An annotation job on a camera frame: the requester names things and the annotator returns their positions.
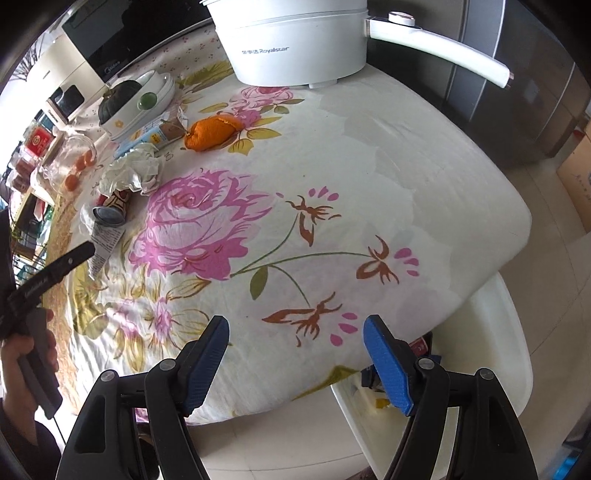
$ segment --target pumpkin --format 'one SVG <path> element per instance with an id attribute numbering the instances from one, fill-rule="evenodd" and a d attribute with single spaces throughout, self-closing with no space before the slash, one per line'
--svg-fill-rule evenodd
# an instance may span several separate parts
<path id="1" fill-rule="evenodd" d="M 115 85 L 103 95 L 103 101 L 99 105 L 99 125 L 116 114 L 121 108 L 129 102 L 133 96 L 142 88 L 141 84 L 135 80 L 126 80 Z"/>

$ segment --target white dish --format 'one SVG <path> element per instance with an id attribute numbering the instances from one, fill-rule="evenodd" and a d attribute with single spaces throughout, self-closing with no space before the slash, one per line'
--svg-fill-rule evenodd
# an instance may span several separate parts
<path id="1" fill-rule="evenodd" d="M 142 88 L 108 121 L 101 125 L 111 140 L 118 140 L 162 114 L 174 96 L 174 82 L 170 73 L 155 70 L 144 73 L 136 80 Z M 157 95 L 156 105 L 150 110 L 141 110 L 139 99 L 145 93 Z"/>

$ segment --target orange fruit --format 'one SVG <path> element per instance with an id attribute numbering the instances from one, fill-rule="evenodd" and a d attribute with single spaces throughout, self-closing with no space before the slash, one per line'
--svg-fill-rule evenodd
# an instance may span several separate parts
<path id="1" fill-rule="evenodd" d="M 92 150 L 86 150 L 84 153 L 84 164 L 87 167 L 91 167 L 96 163 L 96 158 L 92 155 Z"/>
<path id="2" fill-rule="evenodd" d="M 78 188 L 80 184 L 80 180 L 76 175 L 68 175 L 64 180 L 64 187 L 68 192 L 73 192 Z"/>
<path id="3" fill-rule="evenodd" d="M 74 169 L 76 171 L 82 171 L 86 168 L 86 163 L 84 162 L 84 155 L 80 155 L 74 162 Z"/>

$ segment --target blue gripper pad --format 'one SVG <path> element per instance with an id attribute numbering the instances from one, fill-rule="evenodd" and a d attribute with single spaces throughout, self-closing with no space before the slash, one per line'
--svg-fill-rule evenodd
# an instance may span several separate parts
<path id="1" fill-rule="evenodd" d="M 209 387 L 212 386 L 213 378 L 216 376 L 217 369 L 228 347 L 230 326 L 224 317 L 218 318 L 221 318 L 221 321 L 215 327 L 211 336 L 205 335 L 205 332 L 203 332 L 201 337 L 203 340 L 209 341 L 205 344 L 203 353 L 189 374 L 187 398 L 183 402 L 183 410 L 186 416 L 191 414 L 195 408 L 203 405 Z"/>
<path id="2" fill-rule="evenodd" d="M 370 315 L 363 324 L 365 348 L 374 362 L 390 402 L 408 416 L 414 407 L 409 392 L 408 377 L 394 352 L 388 346 L 386 337 L 377 327 L 376 321 L 381 322 L 382 320 L 377 315 Z"/>

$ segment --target microwave oven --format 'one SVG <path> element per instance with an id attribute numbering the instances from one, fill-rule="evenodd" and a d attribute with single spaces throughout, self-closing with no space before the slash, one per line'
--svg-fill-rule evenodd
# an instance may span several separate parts
<path id="1" fill-rule="evenodd" d="M 163 44 L 211 22 L 199 0 L 88 0 L 61 29 L 106 83 Z"/>

